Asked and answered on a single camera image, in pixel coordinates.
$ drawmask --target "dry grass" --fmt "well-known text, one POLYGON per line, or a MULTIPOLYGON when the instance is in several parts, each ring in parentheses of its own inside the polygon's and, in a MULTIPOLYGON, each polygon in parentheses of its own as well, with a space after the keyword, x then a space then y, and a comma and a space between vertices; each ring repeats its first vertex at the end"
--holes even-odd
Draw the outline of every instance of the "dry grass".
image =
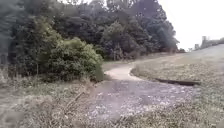
POLYGON ((42 83, 35 78, 4 78, 0 89, 0 128, 77 128, 78 108, 94 88, 88 79, 42 83))
POLYGON ((144 79, 201 81, 200 95, 190 102, 153 116, 138 118, 140 127, 152 128, 223 128, 224 58, 198 56, 197 53, 149 60, 132 70, 144 79))

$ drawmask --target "overcast sky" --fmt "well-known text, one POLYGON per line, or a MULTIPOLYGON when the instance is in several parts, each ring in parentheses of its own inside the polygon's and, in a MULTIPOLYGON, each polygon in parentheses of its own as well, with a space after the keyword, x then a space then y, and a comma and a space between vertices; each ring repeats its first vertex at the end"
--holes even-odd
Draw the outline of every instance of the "overcast sky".
POLYGON ((202 36, 224 37, 224 0, 159 0, 172 22, 180 48, 201 43, 202 36))

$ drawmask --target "dense foliage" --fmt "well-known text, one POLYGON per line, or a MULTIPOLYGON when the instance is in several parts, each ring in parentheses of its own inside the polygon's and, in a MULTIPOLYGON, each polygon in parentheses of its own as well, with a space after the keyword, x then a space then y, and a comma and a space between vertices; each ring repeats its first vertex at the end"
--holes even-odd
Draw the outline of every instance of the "dense foliage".
POLYGON ((101 61, 176 51, 175 31, 156 0, 18 0, 8 50, 10 75, 72 80, 102 76, 101 61))

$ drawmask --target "path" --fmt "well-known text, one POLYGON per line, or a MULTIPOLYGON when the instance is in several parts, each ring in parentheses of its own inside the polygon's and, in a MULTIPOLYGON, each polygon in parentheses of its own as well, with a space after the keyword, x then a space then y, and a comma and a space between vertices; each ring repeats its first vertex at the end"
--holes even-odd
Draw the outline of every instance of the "path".
POLYGON ((163 84, 131 76, 139 62, 106 71, 113 80, 98 85, 90 96, 86 116, 105 121, 155 111, 190 100, 197 92, 193 87, 163 84))

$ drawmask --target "green bush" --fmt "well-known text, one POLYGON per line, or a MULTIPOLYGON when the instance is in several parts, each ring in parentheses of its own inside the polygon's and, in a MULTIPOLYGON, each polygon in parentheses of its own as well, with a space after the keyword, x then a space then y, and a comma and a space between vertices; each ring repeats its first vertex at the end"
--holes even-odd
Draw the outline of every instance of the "green bush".
POLYGON ((70 81, 89 77, 100 81, 103 78, 101 63, 102 57, 93 50, 92 45, 74 38, 59 43, 52 50, 46 75, 50 80, 70 81))
POLYGON ((70 81, 81 77, 103 79, 102 58, 79 38, 63 40, 46 18, 17 22, 9 47, 9 74, 42 76, 45 81, 70 81))

